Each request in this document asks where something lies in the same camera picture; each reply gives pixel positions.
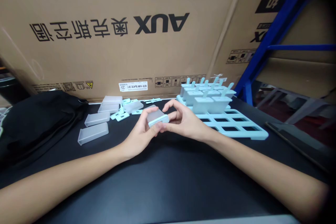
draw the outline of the forearm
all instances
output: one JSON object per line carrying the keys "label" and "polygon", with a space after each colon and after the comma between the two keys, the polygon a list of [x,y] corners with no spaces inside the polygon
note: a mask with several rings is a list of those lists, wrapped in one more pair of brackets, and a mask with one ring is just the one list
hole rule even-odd
{"label": "forearm", "polygon": [[328,186],[218,132],[207,144],[264,187],[296,217],[308,221],[323,204]]}
{"label": "forearm", "polygon": [[65,198],[130,159],[120,146],[72,160],[0,190],[3,223],[32,223]]}

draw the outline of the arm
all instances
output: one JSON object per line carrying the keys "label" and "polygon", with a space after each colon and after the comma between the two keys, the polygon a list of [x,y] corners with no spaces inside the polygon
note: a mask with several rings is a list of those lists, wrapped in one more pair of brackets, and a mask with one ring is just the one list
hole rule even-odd
{"label": "arm", "polygon": [[176,100],[166,103],[163,112],[174,106],[164,130],[204,142],[265,188],[297,218],[309,221],[318,214],[328,186],[323,182],[279,163],[209,128]]}
{"label": "arm", "polygon": [[150,129],[147,125],[147,114],[157,109],[143,110],[129,136],[116,147],[56,165],[1,189],[1,222],[32,223],[114,166],[141,153],[162,127],[162,123]]}

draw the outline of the black device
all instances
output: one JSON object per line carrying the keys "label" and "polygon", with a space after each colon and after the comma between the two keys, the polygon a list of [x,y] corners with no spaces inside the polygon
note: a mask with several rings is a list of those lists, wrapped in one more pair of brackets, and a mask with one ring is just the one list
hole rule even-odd
{"label": "black device", "polygon": [[265,124],[320,169],[327,173],[330,172],[330,166],[335,156],[333,149],[312,138],[294,125],[271,122],[266,122]]}

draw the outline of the cardboard box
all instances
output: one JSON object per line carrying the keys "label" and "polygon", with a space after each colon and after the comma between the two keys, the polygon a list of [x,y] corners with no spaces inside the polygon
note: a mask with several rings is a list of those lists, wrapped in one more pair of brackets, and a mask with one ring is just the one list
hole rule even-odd
{"label": "cardboard box", "polygon": [[221,47],[218,53],[214,53],[208,75],[222,74],[227,77],[227,82],[236,84],[283,2],[278,0],[272,6],[272,0],[239,0]]}
{"label": "cardboard box", "polygon": [[173,97],[188,77],[236,83],[283,2],[0,0],[0,56],[32,93]]}

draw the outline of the blue metal shelf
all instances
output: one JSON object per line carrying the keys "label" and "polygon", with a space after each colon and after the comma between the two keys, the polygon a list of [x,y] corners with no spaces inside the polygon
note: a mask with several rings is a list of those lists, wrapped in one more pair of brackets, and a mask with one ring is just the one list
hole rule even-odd
{"label": "blue metal shelf", "polygon": [[299,50],[299,51],[334,51],[334,44],[313,44],[313,45],[279,45],[283,37],[307,5],[310,0],[286,0],[283,7],[274,19],[265,38],[260,43],[252,60],[241,76],[235,87],[238,97],[245,102],[252,104],[251,84],[264,68],[267,59],[273,50]]}
{"label": "blue metal shelf", "polygon": [[334,44],[316,45],[269,45],[267,50],[295,50],[295,51],[336,51]]}

